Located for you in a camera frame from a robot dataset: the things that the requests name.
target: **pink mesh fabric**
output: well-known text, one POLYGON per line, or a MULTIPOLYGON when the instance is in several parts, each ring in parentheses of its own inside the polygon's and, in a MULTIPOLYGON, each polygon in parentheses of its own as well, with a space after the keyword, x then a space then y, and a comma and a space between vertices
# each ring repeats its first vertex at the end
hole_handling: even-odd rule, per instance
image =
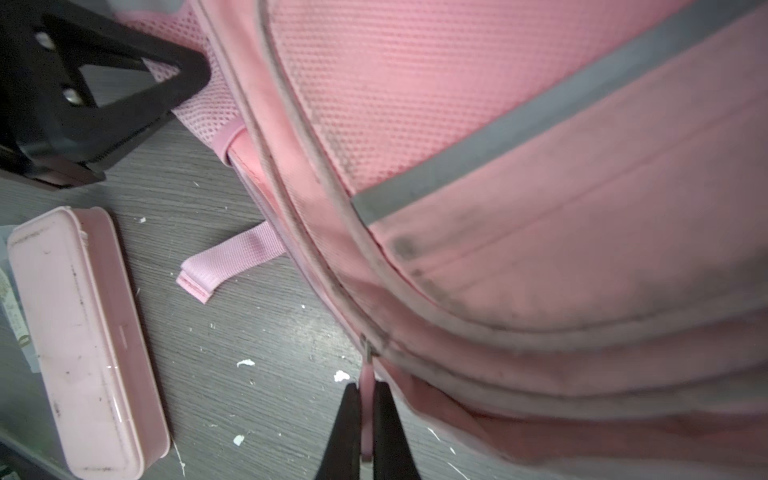
POLYGON ((280 0, 270 34, 348 190, 408 170, 690 0, 280 0))
MULTIPOLYGON (((175 108, 174 114, 203 143, 213 147, 216 133, 240 112, 192 8, 185 3, 178 12, 170 15, 157 12, 119 12, 117 17, 121 23, 135 30, 202 51, 206 55, 210 63, 210 82, 194 97, 175 108)), ((158 81, 176 74, 176 68, 169 65, 147 61, 147 67, 158 81)))

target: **pink webbing strap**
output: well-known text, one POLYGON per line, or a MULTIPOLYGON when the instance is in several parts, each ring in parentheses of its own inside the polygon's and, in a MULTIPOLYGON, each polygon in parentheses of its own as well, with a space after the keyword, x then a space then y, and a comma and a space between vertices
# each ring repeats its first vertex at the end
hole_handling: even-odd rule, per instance
POLYGON ((244 231, 213 248, 187 258, 176 283, 206 303, 224 280, 286 252, 269 222, 244 231))

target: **paper scrap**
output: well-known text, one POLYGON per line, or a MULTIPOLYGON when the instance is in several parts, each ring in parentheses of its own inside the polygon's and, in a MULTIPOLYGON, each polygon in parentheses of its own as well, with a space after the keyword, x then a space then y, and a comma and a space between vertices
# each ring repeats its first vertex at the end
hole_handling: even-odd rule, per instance
POLYGON ((333 376, 333 381, 343 382, 344 380, 349 380, 349 373, 342 372, 341 370, 337 370, 336 374, 333 376))
POLYGON ((446 463, 447 463, 448 465, 450 465, 450 466, 451 466, 451 468, 453 468, 454 470, 456 470, 456 471, 458 472, 458 474, 459 474, 459 475, 461 475, 462 477, 464 477, 464 480, 469 480, 469 477, 468 477, 467 475, 464 475, 464 474, 462 473, 462 471, 461 471, 461 470, 459 470, 458 468, 456 468, 455 466, 453 466, 453 464, 452 464, 451 462, 446 462, 446 463))
POLYGON ((437 436, 437 434, 435 433, 434 430, 430 429, 429 427, 427 427, 427 430, 432 432, 432 434, 435 436, 435 438, 437 439, 438 442, 442 442, 442 440, 440 439, 440 437, 437 436))
POLYGON ((176 450, 176 456, 179 458, 179 465, 181 465, 181 475, 186 478, 187 473, 184 471, 184 467, 186 467, 187 464, 181 461, 181 454, 179 453, 179 448, 176 446, 176 440, 174 440, 174 450, 176 450))
POLYGON ((32 373, 40 373, 38 355, 32 345, 27 323, 22 315, 22 309, 16 300, 16 295, 11 287, 11 279, 0 269, 0 312, 5 312, 5 318, 11 324, 11 330, 16 337, 19 348, 27 359, 32 373))

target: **bolt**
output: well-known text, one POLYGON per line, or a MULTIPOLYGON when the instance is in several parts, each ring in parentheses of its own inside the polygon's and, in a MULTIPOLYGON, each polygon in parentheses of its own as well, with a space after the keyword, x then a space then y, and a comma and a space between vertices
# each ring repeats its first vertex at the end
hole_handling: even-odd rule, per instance
POLYGON ((51 36, 44 31, 39 31, 35 34, 35 39, 38 41, 40 45, 42 45, 43 48, 46 48, 48 50, 55 50, 56 44, 51 39, 51 36))
POLYGON ((64 98, 66 98, 69 103, 73 105, 83 104, 83 98, 74 88, 65 88, 62 93, 64 93, 64 98))

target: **pink strap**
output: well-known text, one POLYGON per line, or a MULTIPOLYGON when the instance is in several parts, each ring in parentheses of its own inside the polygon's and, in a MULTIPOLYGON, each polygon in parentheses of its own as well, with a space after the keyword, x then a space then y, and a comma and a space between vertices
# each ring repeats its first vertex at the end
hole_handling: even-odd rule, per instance
POLYGON ((362 429, 360 431, 360 456, 364 462, 373 458, 373 390, 376 388, 376 376, 373 364, 362 360, 362 370, 357 381, 360 390, 362 429))
POLYGON ((286 252, 269 222, 244 231, 213 248, 187 258, 176 283, 206 303, 224 280, 286 252))
POLYGON ((230 149, 230 145, 234 141, 235 137, 245 130, 245 121, 240 115, 237 115, 232 120, 228 121, 221 130, 216 132, 214 138, 210 141, 210 147, 216 152, 216 156, 219 160, 223 161, 225 165, 230 164, 230 159, 227 156, 227 151, 230 149))

